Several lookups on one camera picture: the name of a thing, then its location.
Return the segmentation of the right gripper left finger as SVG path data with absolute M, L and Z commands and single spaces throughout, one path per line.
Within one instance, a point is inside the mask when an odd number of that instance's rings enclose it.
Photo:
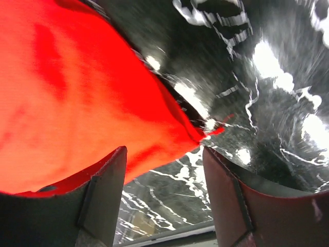
M 126 162 L 122 146 L 37 192 L 1 193 L 1 246 L 112 246 Z

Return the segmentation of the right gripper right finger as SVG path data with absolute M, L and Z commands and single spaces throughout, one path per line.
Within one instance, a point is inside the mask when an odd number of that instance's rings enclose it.
M 328 192 L 269 181 L 205 147 L 203 166 L 219 246 L 328 246 Z

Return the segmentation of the red t-shirt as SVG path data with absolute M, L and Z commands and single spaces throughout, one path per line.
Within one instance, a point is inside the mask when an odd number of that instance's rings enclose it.
M 91 1 L 1 1 L 1 192 L 128 149 L 125 181 L 207 136 Z

